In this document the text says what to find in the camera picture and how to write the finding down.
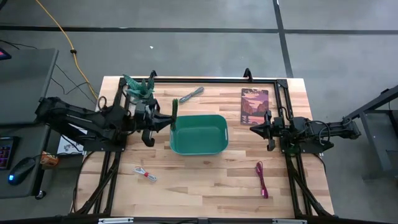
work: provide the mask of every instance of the orange object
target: orange object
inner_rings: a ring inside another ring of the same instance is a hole
[[[59,161],[59,159],[57,156],[54,156],[47,152],[43,152],[42,159],[40,160],[40,163],[44,166],[54,167],[58,164],[58,161]]]

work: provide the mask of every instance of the red cable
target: red cable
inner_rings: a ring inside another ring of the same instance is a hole
[[[263,176],[263,168],[262,168],[262,162],[258,162],[256,165],[256,173],[260,177],[260,182],[261,182],[261,195],[264,196],[264,198],[268,198],[268,191],[266,188],[266,184],[264,183],[264,176]]]

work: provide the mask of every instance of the artificial plant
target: artificial plant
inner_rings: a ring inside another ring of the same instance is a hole
[[[128,75],[123,74],[123,76],[129,87],[126,93],[134,97],[135,101],[153,99],[154,96],[152,93],[155,88],[155,81],[153,78],[148,79],[147,85],[144,79],[139,83]]]

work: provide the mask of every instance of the white cable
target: white cable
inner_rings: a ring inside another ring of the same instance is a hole
[[[149,174],[148,172],[146,172],[146,171],[145,171],[143,168],[141,168],[141,167],[136,167],[136,168],[134,169],[134,172],[139,173],[139,174],[142,174],[142,175],[148,177],[148,179],[149,179],[150,181],[152,181],[152,182],[155,182],[155,181],[157,180],[157,178],[156,178],[154,175]]]

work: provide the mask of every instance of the teal plastic basket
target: teal plastic basket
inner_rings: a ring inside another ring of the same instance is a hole
[[[220,115],[179,116],[170,147],[180,155],[213,155],[228,146],[228,127]]]

